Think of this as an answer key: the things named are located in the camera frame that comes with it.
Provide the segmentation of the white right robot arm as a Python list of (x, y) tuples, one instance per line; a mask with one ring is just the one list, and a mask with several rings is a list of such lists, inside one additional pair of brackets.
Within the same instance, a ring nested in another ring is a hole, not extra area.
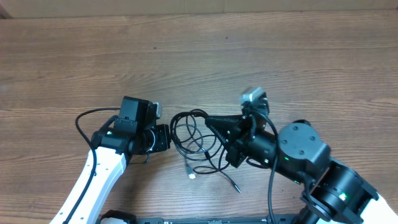
[(294, 223), (397, 223), (397, 214), (356, 171), (331, 157), (329, 145), (306, 120), (278, 133), (263, 131), (268, 117), (210, 116), (206, 126), (239, 167), (253, 159), (263, 168), (304, 185), (305, 207)]

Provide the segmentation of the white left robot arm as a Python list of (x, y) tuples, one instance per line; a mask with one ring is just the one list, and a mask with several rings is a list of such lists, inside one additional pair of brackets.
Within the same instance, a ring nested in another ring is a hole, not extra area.
[(90, 147), (85, 166), (52, 223), (137, 223), (130, 213), (100, 212), (133, 156), (169, 149), (169, 126), (156, 123), (162, 114), (158, 102), (125, 96), (117, 110), (91, 138), (84, 137)]

